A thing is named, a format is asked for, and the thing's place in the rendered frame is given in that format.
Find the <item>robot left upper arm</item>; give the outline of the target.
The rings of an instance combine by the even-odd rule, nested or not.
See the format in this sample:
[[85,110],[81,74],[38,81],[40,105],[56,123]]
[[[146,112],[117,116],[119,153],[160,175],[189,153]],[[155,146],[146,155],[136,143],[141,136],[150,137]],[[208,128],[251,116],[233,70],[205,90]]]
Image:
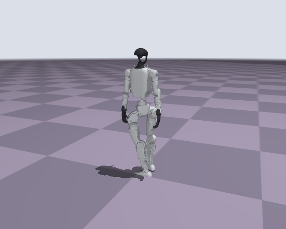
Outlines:
[[125,70],[124,72],[124,93],[129,94],[131,92],[131,88],[130,88],[130,70]]

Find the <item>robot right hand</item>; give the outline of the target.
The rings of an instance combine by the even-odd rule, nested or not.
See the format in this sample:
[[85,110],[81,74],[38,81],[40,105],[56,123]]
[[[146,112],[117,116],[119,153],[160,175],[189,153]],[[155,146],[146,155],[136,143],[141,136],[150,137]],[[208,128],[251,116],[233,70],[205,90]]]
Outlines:
[[159,122],[160,122],[160,115],[162,115],[162,114],[160,114],[160,109],[157,109],[157,110],[156,110],[156,115],[157,115],[157,123],[156,123],[156,125],[155,125],[155,126],[153,126],[153,128],[157,128],[157,127],[158,127],[158,125],[159,125]]

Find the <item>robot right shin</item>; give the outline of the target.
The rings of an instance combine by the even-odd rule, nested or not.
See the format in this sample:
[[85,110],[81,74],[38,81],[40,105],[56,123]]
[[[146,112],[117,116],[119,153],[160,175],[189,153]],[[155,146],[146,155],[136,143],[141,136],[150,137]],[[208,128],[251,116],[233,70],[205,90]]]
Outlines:
[[[155,138],[156,138],[156,136],[155,136]],[[147,155],[148,156],[148,165],[151,165],[151,164],[153,164],[153,156],[155,154],[156,141],[152,144],[151,143],[149,144],[147,141],[146,141],[146,143],[147,143],[146,149],[147,149],[147,154],[148,154]]]

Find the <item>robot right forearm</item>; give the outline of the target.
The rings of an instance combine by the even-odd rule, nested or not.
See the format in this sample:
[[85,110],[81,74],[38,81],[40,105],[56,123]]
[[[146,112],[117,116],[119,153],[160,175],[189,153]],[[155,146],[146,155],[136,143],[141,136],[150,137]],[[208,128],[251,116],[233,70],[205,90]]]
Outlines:
[[162,110],[161,110],[161,90],[160,89],[158,89],[158,96],[154,97],[154,101],[155,101],[156,110],[160,109],[160,113],[161,113]]

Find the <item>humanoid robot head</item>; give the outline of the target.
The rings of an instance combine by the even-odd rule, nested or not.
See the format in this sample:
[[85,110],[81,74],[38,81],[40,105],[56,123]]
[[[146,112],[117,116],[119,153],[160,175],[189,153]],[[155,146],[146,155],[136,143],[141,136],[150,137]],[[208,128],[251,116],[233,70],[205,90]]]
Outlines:
[[[146,49],[143,49],[143,48],[138,48],[137,50],[135,50],[134,52],[134,55],[137,55],[138,57],[138,64],[137,66],[135,67],[135,69],[142,69],[142,68],[145,68],[144,67],[144,64],[146,63],[147,61],[147,55],[148,55],[148,51]],[[145,56],[145,61],[144,62],[141,62],[140,58],[142,58],[142,56]]]

